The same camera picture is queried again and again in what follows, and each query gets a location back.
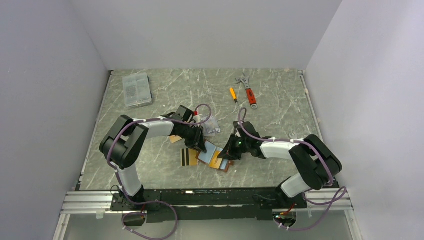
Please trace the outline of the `gold VIP card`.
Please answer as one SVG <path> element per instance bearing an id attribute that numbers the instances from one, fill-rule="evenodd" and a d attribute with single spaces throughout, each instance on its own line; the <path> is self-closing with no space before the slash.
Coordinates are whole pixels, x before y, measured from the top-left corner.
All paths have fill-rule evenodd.
<path id="1" fill-rule="evenodd" d="M 219 154 L 221 153 L 221 150 L 216 150 L 211 157 L 211 160 L 209 162 L 209 167 L 213 169 L 220 169 L 223 159 L 219 157 Z"/>

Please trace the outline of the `brown leather card holder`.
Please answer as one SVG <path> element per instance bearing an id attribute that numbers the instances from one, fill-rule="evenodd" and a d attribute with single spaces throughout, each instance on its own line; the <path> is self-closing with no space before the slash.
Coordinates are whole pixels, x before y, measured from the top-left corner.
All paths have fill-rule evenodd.
<path id="1" fill-rule="evenodd" d="M 214 145 L 208 140 L 204 141 L 206 152 L 198 152 L 196 155 L 196 159 L 201 163 L 207 165 L 208 167 L 227 172 L 231 166 L 234 166 L 234 162 L 232 160 L 218 158 L 218 155 L 222 152 L 222 148 Z"/>

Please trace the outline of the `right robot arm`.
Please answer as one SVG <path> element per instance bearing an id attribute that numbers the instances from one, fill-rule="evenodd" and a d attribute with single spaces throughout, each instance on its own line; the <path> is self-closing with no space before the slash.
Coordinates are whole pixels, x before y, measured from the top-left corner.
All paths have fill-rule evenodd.
<path id="1" fill-rule="evenodd" d="M 262 138 L 248 121 L 233 123 L 234 131 L 218 157 L 240 160 L 245 153 L 259 159 L 292 160 L 298 173 L 284 180 L 276 189 L 276 203 L 289 207 L 295 197 L 308 190 L 321 190 L 330 184 L 343 166 L 333 152 L 314 134 L 303 139 L 283 141 L 275 137 Z"/>

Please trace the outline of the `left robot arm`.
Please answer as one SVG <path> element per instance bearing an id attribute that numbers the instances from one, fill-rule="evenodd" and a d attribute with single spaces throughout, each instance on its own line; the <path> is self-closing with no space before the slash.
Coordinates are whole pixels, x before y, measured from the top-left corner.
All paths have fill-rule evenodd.
<path id="1" fill-rule="evenodd" d="M 131 210 L 144 203 L 144 186 L 138 176 L 136 161 L 145 140 L 178 136 L 187 148 L 206 153 L 203 127 L 194 121 L 195 112 L 180 105 L 175 112 L 157 118 L 135 120 L 121 115 L 100 142 L 99 151 L 113 168 L 124 204 Z"/>

